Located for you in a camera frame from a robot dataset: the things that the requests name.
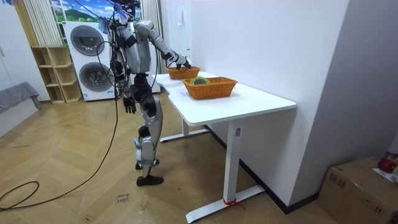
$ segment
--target red object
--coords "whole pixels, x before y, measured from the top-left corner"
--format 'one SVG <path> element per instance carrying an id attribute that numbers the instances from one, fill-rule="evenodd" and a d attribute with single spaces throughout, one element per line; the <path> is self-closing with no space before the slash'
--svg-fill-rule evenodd
<path id="1" fill-rule="evenodd" d="M 381 159 L 377 166 L 380 170 L 391 173 L 397 167 L 397 162 L 391 159 Z"/>
<path id="2" fill-rule="evenodd" d="M 224 204 L 226 204 L 226 205 L 238 205 L 238 206 L 242 207 L 246 211 L 246 208 L 243 205 L 241 205 L 239 202 L 236 202 L 236 199 L 233 200 L 233 202 L 225 202 L 224 199 L 223 199 L 223 201 L 224 201 Z"/>

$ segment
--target washer door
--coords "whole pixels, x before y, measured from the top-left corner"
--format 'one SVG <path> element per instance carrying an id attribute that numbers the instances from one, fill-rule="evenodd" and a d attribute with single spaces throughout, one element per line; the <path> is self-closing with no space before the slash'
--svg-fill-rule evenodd
<path id="1" fill-rule="evenodd" d="M 85 64 L 79 72 L 80 82 L 89 90 L 106 91 L 111 88 L 113 83 L 112 71 L 105 65 L 98 62 L 90 62 Z"/>
<path id="2" fill-rule="evenodd" d="M 96 56 L 97 49 L 98 54 L 104 50 L 105 43 L 102 43 L 104 41 L 102 35 L 91 26 L 82 25 L 75 27 L 70 34 L 70 39 L 76 50 L 83 55 Z"/>

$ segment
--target orange basket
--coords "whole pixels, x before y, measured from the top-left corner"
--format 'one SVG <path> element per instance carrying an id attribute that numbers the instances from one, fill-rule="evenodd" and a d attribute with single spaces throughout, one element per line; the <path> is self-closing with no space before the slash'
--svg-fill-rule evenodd
<path id="1" fill-rule="evenodd" d="M 198 76 L 200 68 L 198 67 L 191 67 L 185 68 L 181 67 L 180 70 L 177 68 L 166 68 L 167 73 L 169 73 L 171 79 L 184 79 L 184 78 L 195 78 Z"/>
<path id="2" fill-rule="evenodd" d="M 188 90 L 189 95 L 196 99 L 212 99 L 230 96 L 232 89 L 238 83 L 235 80 L 224 77 L 208 78 L 209 84 L 192 85 L 191 79 L 184 79 L 182 82 Z"/>

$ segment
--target table leg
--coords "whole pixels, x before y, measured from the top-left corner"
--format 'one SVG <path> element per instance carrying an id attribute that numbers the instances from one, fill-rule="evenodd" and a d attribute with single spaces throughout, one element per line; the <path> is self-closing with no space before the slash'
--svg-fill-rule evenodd
<path id="1" fill-rule="evenodd" d="M 198 134 L 204 134 L 204 133 L 209 132 L 207 129 L 201 129 L 198 131 L 188 131 L 188 124 L 184 121 L 183 118 L 181 120 L 182 120 L 182 134 L 176 134 L 173 136 L 167 136 L 167 137 L 161 138 L 160 142 L 178 140 L 178 139 L 187 138 L 187 137 L 191 137 L 191 136 L 195 136 Z"/>
<path id="2" fill-rule="evenodd" d="M 233 120 L 229 122 L 223 199 L 189 212 L 185 216 L 188 223 L 230 206 L 226 205 L 224 200 L 225 202 L 233 202 L 234 200 L 240 202 L 265 191 L 261 186 L 257 185 L 236 194 L 236 182 L 238 180 L 239 152 L 241 148 L 242 133 L 243 125 L 240 120 Z"/>

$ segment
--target cardboard box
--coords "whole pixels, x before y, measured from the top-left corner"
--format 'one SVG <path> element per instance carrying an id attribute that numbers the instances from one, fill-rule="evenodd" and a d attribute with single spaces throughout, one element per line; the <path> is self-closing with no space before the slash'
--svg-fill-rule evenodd
<path id="1" fill-rule="evenodd" d="M 374 171 L 367 158 L 332 167 L 318 204 L 339 224 L 397 224 L 398 185 Z"/>

